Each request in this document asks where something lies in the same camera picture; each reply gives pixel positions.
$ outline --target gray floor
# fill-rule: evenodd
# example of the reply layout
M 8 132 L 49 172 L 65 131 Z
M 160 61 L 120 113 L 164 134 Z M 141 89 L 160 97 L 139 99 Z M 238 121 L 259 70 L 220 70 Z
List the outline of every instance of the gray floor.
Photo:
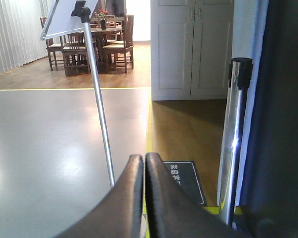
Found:
M 102 92 L 117 178 L 145 153 L 149 88 Z M 0 91 L 0 238 L 52 237 L 109 188 L 93 90 Z

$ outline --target silver pole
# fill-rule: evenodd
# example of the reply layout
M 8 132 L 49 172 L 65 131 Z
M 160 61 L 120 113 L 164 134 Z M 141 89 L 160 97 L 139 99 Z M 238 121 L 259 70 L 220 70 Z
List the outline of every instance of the silver pole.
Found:
M 83 23 L 83 29 L 84 29 L 84 35 L 85 35 L 85 45 L 87 47 L 87 52 L 88 52 L 91 75 L 93 77 L 93 82 L 94 82 L 94 90 L 95 90 L 96 103 L 97 103 L 97 109 L 98 109 L 98 114 L 99 114 L 100 127 L 101 127 L 101 132 L 103 135 L 103 142 L 104 142 L 104 147 L 105 147 L 109 180 L 110 180 L 111 187 L 113 187 L 115 184 L 113 162 L 111 159 L 105 111 L 104 111 L 104 106 L 103 106 L 103 99 L 101 96 L 99 75 L 98 75 L 98 71 L 97 71 L 96 57 L 95 57 L 95 51 L 94 51 L 94 47 L 93 47 L 93 43 L 92 43 L 93 41 L 92 41 L 92 37 L 91 37 L 89 22 Z
M 235 209 L 236 185 L 239 171 L 241 142 L 247 89 L 251 79 L 252 60 L 232 59 L 232 74 L 228 88 L 224 132 L 219 171 L 220 219 L 232 226 Z

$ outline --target chair back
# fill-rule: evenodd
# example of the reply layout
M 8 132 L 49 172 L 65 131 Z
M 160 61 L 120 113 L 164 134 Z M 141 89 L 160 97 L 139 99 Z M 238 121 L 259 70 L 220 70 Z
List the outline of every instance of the chair back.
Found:
M 116 20 L 115 15 L 107 15 L 106 27 L 108 27 L 108 28 L 116 28 L 117 27 L 117 20 Z
M 46 17 L 40 17 L 40 21 L 41 21 L 41 26 L 42 26 L 42 29 L 44 27 L 44 24 L 46 22 Z M 53 41 L 53 38 L 51 39 L 48 39 L 48 40 L 45 40 L 46 41 L 46 47 L 48 48 L 49 46 L 53 45 L 54 44 L 54 41 Z
M 133 45 L 133 29 L 134 29 L 134 16 L 125 16 L 125 29 L 124 29 L 124 47 L 128 48 Z
M 83 35 L 78 32 L 66 35 L 66 42 L 68 47 L 65 47 L 65 50 L 84 50 L 85 48 L 85 38 Z

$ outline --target cabinet door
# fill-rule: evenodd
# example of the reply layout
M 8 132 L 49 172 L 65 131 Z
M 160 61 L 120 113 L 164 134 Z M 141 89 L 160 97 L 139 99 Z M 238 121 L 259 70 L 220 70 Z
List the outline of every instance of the cabinet door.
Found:
M 194 7 L 194 0 L 151 0 L 153 100 L 190 97 Z
M 191 95 L 199 99 L 227 96 L 232 50 L 232 0 L 196 0 Z

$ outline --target flower vase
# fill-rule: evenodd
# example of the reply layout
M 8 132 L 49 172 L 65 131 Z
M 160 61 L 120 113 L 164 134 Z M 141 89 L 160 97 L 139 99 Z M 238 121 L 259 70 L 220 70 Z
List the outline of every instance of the flower vase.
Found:
M 100 20 L 100 25 L 102 30 L 106 29 L 106 21 L 104 19 Z

